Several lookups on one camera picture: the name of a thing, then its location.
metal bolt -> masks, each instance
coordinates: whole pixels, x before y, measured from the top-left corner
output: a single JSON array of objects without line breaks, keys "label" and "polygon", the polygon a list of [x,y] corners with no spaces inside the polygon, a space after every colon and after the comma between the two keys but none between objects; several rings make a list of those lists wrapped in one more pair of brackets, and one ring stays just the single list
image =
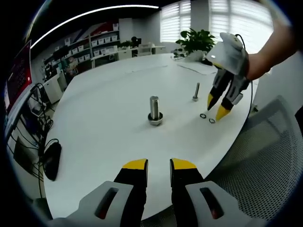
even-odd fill
[{"label": "metal bolt", "polygon": [[196,92],[195,92],[195,95],[193,96],[193,100],[194,100],[194,101],[198,101],[198,92],[199,92],[199,88],[200,88],[200,83],[197,83]]},{"label": "metal bolt", "polygon": [[153,120],[159,118],[159,98],[157,96],[151,96],[150,98],[151,105],[151,118]]}]

mesh chair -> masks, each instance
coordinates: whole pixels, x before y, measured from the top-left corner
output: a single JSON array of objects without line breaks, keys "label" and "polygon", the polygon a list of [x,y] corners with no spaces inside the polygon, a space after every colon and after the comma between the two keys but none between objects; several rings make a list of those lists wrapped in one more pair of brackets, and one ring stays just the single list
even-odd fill
[{"label": "mesh chair", "polygon": [[152,44],[140,44],[138,47],[138,56],[145,56],[152,54]]},{"label": "mesh chair", "polygon": [[252,218],[271,220],[303,170],[299,125],[282,97],[250,117],[224,159],[207,177]]}]

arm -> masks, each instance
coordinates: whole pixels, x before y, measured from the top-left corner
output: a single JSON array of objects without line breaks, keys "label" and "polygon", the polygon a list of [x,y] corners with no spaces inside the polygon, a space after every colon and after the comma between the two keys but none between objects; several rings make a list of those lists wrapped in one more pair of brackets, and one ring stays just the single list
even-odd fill
[{"label": "arm", "polygon": [[275,23],[274,32],[263,48],[256,54],[250,54],[249,80],[258,79],[273,66],[283,62],[297,51],[291,27]]}]

human hand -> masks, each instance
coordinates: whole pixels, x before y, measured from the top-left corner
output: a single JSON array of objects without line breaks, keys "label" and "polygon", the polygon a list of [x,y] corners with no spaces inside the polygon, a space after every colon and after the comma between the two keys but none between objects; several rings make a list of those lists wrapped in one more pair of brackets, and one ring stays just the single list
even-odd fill
[{"label": "human hand", "polygon": [[249,54],[249,63],[250,65],[247,74],[247,79],[249,80],[258,79],[270,70],[266,58],[260,53]]}]

box on shelf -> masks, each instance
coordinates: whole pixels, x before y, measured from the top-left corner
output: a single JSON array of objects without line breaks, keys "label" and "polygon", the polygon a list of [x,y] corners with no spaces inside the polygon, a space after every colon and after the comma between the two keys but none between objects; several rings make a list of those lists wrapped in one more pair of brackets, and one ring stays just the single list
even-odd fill
[{"label": "box on shelf", "polygon": [[106,49],[105,49],[105,48],[104,48],[104,49],[101,49],[101,54],[102,54],[102,55],[106,54]]},{"label": "box on shelf", "polygon": [[66,39],[64,40],[64,43],[65,43],[65,45],[67,45],[67,46],[71,45],[71,38],[70,38],[70,37],[66,38]]},{"label": "box on shelf", "polygon": [[96,57],[96,56],[99,56],[100,55],[100,51],[99,50],[97,50],[97,51],[94,51],[94,56]]},{"label": "box on shelf", "polygon": [[72,54],[76,54],[76,53],[78,53],[78,49],[77,48],[72,49],[71,52],[72,52]]},{"label": "box on shelf", "polygon": [[118,31],[119,30],[119,24],[113,24],[113,30]]},{"label": "box on shelf", "polygon": [[84,61],[84,56],[79,57],[79,58],[78,58],[78,61],[79,61],[79,62],[83,62],[83,61]]},{"label": "box on shelf", "polygon": [[109,42],[110,42],[110,37],[105,38],[105,39],[104,39],[104,42],[105,42],[105,43],[109,43]]},{"label": "box on shelf", "polygon": [[92,46],[97,46],[98,45],[98,41],[97,40],[91,41],[91,45]]},{"label": "box on shelf", "polygon": [[113,35],[112,36],[112,41],[117,41],[118,40],[118,36],[117,35]]},{"label": "box on shelf", "polygon": [[84,46],[83,45],[81,45],[81,46],[78,46],[78,51],[80,52],[80,51],[83,51],[84,50]]},{"label": "box on shelf", "polygon": [[90,54],[85,54],[84,55],[84,60],[88,60],[88,59],[90,59]]},{"label": "box on shelf", "polygon": [[98,39],[98,43],[99,43],[99,45],[103,44],[104,43],[104,39]]}]

